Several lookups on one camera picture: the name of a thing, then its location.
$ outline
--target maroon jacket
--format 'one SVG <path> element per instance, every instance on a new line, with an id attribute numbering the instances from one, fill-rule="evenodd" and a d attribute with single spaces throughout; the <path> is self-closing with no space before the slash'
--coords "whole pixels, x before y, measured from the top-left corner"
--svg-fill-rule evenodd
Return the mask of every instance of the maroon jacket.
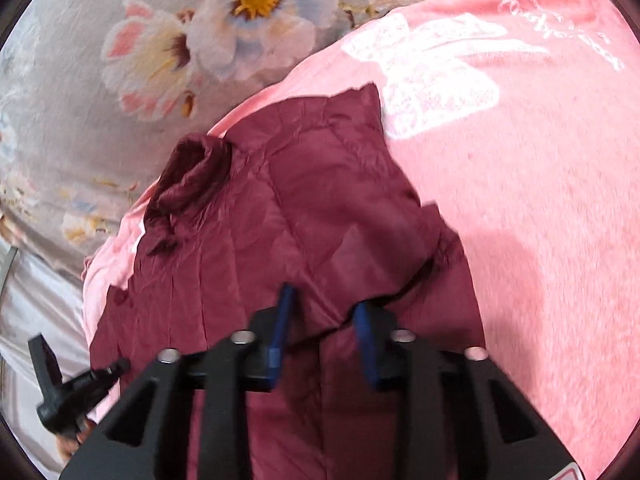
<path id="1" fill-rule="evenodd" d="M 270 105 L 224 139 L 185 137 L 145 231 L 91 344 L 94 367 L 131 359 L 123 387 L 163 348 L 245 328 L 283 282 L 300 292 L 290 339 L 306 344 L 276 392 L 248 399 L 259 480 L 391 478 L 396 398 L 364 382 L 355 303 L 402 291 L 388 308 L 404 327 L 447 349 L 484 344 L 460 240 L 389 155 L 372 84 Z"/>

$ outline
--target black clamp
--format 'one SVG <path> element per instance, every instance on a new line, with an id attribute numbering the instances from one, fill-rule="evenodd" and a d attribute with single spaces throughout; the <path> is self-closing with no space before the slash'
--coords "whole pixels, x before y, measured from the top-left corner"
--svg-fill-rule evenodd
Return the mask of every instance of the black clamp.
<path id="1" fill-rule="evenodd" d="M 107 368 L 87 370 L 63 383 L 56 355 L 42 334 L 29 341 L 29 353 L 43 398 L 38 417 L 51 433 L 69 438 L 76 438 L 84 430 L 86 414 L 130 368 L 129 360 L 123 358 Z"/>
<path id="2" fill-rule="evenodd" d="M 582 479 L 564 445 L 484 348 L 439 351 L 366 302 L 356 306 L 353 322 L 369 383 L 402 392 L 396 480 L 446 480 L 451 466 L 459 480 Z"/>

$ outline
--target human hand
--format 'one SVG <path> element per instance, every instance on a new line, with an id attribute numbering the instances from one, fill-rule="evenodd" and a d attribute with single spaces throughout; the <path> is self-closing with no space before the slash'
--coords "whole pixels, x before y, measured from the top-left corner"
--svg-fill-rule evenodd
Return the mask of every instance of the human hand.
<path id="1" fill-rule="evenodd" d="M 56 435 L 56 446 L 58 448 L 60 458 L 65 462 L 69 462 L 71 457 L 76 451 L 78 451 L 80 445 L 84 444 L 84 441 L 87 440 L 96 426 L 97 424 L 94 421 L 86 418 L 84 420 L 84 431 L 78 433 L 75 439 L 68 438 L 63 435 Z"/>

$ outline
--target white fabric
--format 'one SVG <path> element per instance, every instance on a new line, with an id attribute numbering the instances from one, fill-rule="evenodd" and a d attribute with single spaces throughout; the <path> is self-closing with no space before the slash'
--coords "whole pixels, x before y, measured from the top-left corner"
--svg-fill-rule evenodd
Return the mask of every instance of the white fabric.
<path id="1" fill-rule="evenodd" d="M 0 239 L 0 254 L 9 247 Z M 55 352 L 64 380 L 89 367 L 82 331 L 80 282 L 60 276 L 37 256 L 19 251 L 0 298 L 0 355 L 6 361 L 2 414 L 16 439 L 47 479 L 63 463 L 55 439 L 36 414 L 42 395 L 31 365 L 28 341 L 42 333 Z"/>

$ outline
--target wrinkled fabric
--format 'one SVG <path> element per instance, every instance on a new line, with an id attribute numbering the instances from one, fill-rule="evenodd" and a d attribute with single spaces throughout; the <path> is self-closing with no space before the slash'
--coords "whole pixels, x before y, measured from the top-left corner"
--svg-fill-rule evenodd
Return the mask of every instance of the wrinkled fabric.
<path id="1" fill-rule="evenodd" d="M 91 345 L 94 367 L 131 359 L 123 388 L 159 350 L 210 348 L 283 282 L 299 290 L 282 381 L 249 395 L 257 479 L 350 478 L 364 457 L 363 478 L 389 477 L 396 399 L 364 382 L 355 303 L 392 297 L 400 323 L 441 347 L 484 344 L 460 240 L 389 155 L 372 84 L 270 105 L 224 139 L 185 137 L 144 224 Z"/>

